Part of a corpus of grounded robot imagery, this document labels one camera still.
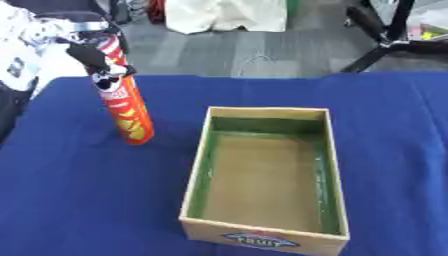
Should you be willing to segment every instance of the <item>chair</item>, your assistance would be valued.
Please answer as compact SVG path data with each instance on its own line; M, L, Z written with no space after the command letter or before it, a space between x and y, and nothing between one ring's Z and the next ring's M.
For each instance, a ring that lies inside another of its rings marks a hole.
M399 0L392 22L387 26L377 16L369 15L365 7L368 4L366 0L363 0L360 6L348 7L346 24L354 24L361 28L364 33L377 42L377 46L342 69L341 72L362 72L382 57L393 52L447 54L448 42L413 41L406 38L406 22L414 3L415 0Z

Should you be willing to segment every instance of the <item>open box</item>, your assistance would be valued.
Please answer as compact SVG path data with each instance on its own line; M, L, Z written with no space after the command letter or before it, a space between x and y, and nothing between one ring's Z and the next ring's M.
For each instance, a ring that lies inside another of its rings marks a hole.
M179 219L193 240L339 254L349 231L329 111L209 108Z

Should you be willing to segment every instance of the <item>table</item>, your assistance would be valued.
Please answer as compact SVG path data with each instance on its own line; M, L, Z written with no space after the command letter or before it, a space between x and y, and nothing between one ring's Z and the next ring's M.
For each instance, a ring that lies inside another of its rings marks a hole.
M57 79L0 150L0 255L285 255L185 238L177 215L210 105L329 108L351 230L343 255L447 255L447 82L138 77L156 135L128 146L87 78Z

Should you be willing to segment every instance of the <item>white cloth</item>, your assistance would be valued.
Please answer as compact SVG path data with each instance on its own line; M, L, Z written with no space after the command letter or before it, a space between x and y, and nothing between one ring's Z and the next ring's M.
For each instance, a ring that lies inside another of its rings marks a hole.
M166 24L184 34L245 27L249 31L286 29L286 0L166 0Z

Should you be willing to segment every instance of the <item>gray carpet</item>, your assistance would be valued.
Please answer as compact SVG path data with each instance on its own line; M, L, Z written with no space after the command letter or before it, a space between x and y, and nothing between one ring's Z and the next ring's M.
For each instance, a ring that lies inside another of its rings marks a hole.
M344 28L345 0L301 0L284 33L247 31L182 35L146 18L123 26L140 74L224 77L316 77L338 72L373 47ZM386 57L368 71L448 70L441 57Z

